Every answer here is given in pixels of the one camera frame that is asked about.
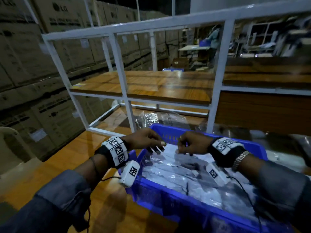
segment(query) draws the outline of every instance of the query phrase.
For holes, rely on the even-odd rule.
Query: shelving unit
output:
[[[172,8],[174,8],[175,0],[172,0],[172,2],[173,2]],[[262,17],[262,16],[267,16],[267,15],[300,13],[300,12],[306,12],[310,10],[311,10],[311,0],[287,0],[287,1],[264,3],[264,4],[259,4],[259,5],[250,5],[250,6],[243,6],[243,7],[237,7],[237,8],[230,8],[230,9],[224,9],[224,10],[219,10],[219,11],[208,11],[208,12],[201,12],[201,13],[195,13],[195,14],[190,14],[190,15],[171,16],[171,17],[153,19],[153,20],[147,20],[147,21],[122,23],[122,24],[114,24],[114,25],[109,25],[109,26],[90,27],[90,28],[76,29],[76,30],[70,30],[70,31],[65,31],[65,32],[49,33],[49,34],[43,34],[42,38],[47,46],[47,49],[54,61],[54,64],[56,65],[57,70],[59,71],[59,74],[64,82],[64,85],[66,86],[66,89],[68,90],[68,93],[87,131],[96,132],[96,133],[100,133],[100,134],[104,134],[108,136],[113,136],[113,135],[122,136],[122,134],[95,128],[94,126],[99,119],[97,119],[91,124],[88,124],[86,117],[83,113],[83,110],[78,100],[75,98],[75,96],[77,95],[98,97],[98,98],[111,98],[111,99],[116,99],[118,101],[124,101],[124,103],[116,105],[114,108],[109,110],[107,113],[105,113],[101,117],[104,117],[108,113],[111,113],[111,111],[116,109],[116,107],[118,106],[125,106],[132,132],[136,130],[136,126],[134,122],[134,115],[133,115],[133,110],[132,110],[132,101],[165,104],[165,105],[175,105],[175,106],[200,108],[200,109],[209,109],[208,126],[207,126],[206,132],[212,133],[221,91],[238,91],[238,92],[256,92],[256,93],[311,96],[311,90],[253,88],[253,87],[239,87],[239,86],[224,86],[223,85],[224,72],[225,72],[225,67],[226,67],[226,62],[227,62],[227,54],[228,54],[229,44],[231,42],[231,36],[232,36],[233,29],[234,29],[235,20]],[[216,59],[216,62],[218,62],[218,64],[217,64],[215,82],[214,82],[214,87],[213,87],[213,92],[212,92],[212,100],[210,103],[206,103],[202,105],[198,103],[193,104],[193,103],[187,103],[187,102],[168,101],[164,99],[144,99],[144,98],[137,98],[137,97],[133,97],[129,95],[128,93],[129,86],[127,84],[126,72],[124,71],[122,57],[121,57],[121,50],[120,50],[120,46],[117,41],[118,35],[149,33],[150,46],[151,46],[151,52],[152,52],[153,71],[157,71],[156,42],[155,42],[155,37],[154,37],[155,31],[184,29],[184,28],[187,28],[188,26],[193,26],[196,24],[200,25],[204,23],[214,23],[214,22],[224,22],[224,27],[223,27],[223,34],[221,38],[221,45],[219,49],[219,57],[218,57],[218,60]],[[110,72],[112,72],[112,66],[111,66],[109,53],[107,49],[107,41],[109,41],[111,44],[114,59],[115,59],[115,64],[117,68],[117,75],[119,78],[119,85],[120,85],[119,94],[107,95],[106,93],[95,94],[95,93],[90,93],[90,92],[83,93],[83,92],[72,91],[72,85],[68,79],[68,76],[64,70],[63,64],[52,43],[52,41],[63,40],[63,39],[83,39],[83,38],[95,38],[95,37],[102,37],[102,46],[103,46],[104,54],[105,54],[107,65],[109,67]]]

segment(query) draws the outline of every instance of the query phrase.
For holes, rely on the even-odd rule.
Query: silver bracelet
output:
[[[237,171],[237,168],[239,166],[239,164],[242,162],[242,160],[248,156],[250,154],[250,152],[248,151],[244,151],[239,157],[237,157],[232,165],[232,171],[233,172],[236,172]]]

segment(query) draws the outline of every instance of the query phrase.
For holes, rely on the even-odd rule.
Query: white shelf frame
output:
[[[172,0],[172,10],[175,13],[175,0]],[[277,88],[251,88],[251,87],[231,87],[231,86],[223,86],[223,76],[225,72],[226,62],[227,62],[227,54],[229,49],[229,44],[231,41],[234,23],[235,20],[239,19],[248,19],[269,15],[283,15],[289,13],[301,13],[311,11],[311,0],[286,0],[286,1],[278,1],[278,2],[270,2],[263,3],[258,5],[248,5],[242,7],[235,7],[229,9],[223,9],[218,11],[207,11],[200,12],[189,15],[179,15],[179,16],[171,16],[165,17],[161,19],[152,19],[146,21],[138,21],[131,23],[122,23],[122,24],[113,24],[109,26],[99,26],[99,27],[91,27],[85,29],[76,29],[65,32],[57,32],[57,33],[48,33],[43,34],[42,38],[45,42],[47,49],[53,59],[54,64],[59,71],[59,74],[68,90],[68,93],[77,109],[77,112],[83,122],[83,125],[87,131],[100,133],[107,136],[123,136],[123,134],[114,133],[111,131],[103,130],[95,128],[94,126],[99,122],[100,119],[111,114],[115,109],[119,106],[125,106],[127,111],[127,116],[130,123],[131,131],[134,132],[136,130],[133,109],[132,107],[138,107],[143,109],[156,109],[158,111],[173,111],[172,109],[164,109],[160,108],[157,105],[156,108],[150,106],[142,106],[131,104],[132,101],[137,102],[145,102],[145,103],[153,103],[153,104],[166,104],[166,105],[174,105],[174,106],[182,106],[182,107],[190,107],[190,108],[199,108],[199,109],[209,109],[208,116],[208,125],[207,125],[207,133],[212,133],[215,117],[218,107],[218,101],[220,97],[221,91],[238,91],[238,92],[256,92],[256,93],[271,93],[271,94],[289,94],[289,95],[306,95],[311,96],[311,90],[291,90],[291,89],[277,89]],[[125,71],[122,62],[121,50],[117,41],[117,35],[125,35],[125,34],[133,34],[133,33],[150,33],[150,45],[154,49],[152,49],[152,62],[154,71],[157,70],[157,59],[156,59],[156,49],[155,49],[155,38],[154,31],[164,31],[164,30],[174,30],[174,29],[184,29],[188,25],[200,25],[204,23],[214,23],[214,22],[224,22],[223,34],[221,39],[221,45],[219,50],[219,57],[217,63],[216,77],[213,88],[212,101],[210,105],[194,105],[188,103],[178,103],[178,102],[169,102],[162,100],[150,100],[150,99],[138,99],[138,98],[130,98],[127,96],[127,82],[125,77]],[[112,71],[112,66],[110,62],[109,53],[107,50],[107,41],[110,41],[111,47],[113,50],[113,55],[115,59],[115,64],[117,68],[117,72],[119,75],[119,81],[122,89],[122,96],[107,96],[107,95],[98,95],[98,94],[89,94],[89,93],[77,93],[71,92],[70,87],[72,86],[68,76],[64,70],[62,62],[56,52],[56,49],[52,43],[52,41],[63,40],[63,39],[82,39],[82,38],[98,38],[103,37],[103,50],[105,53],[107,65],[109,67],[109,71]],[[88,124],[86,117],[83,113],[82,107],[80,106],[78,100],[76,100],[75,96],[90,96],[90,97],[98,97],[98,98],[111,98],[116,99],[117,101],[124,101],[124,103],[118,104],[103,114],[101,117],[96,119],[91,124]],[[175,110],[179,113],[188,113],[191,115],[202,115],[201,113],[193,113],[188,111],[179,111]]]

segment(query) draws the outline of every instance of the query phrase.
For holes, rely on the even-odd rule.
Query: plastic chair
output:
[[[4,135],[13,135],[29,156],[23,162],[7,146]],[[32,173],[42,162],[32,153],[19,133],[9,127],[0,127],[0,195],[13,187],[20,179]]]

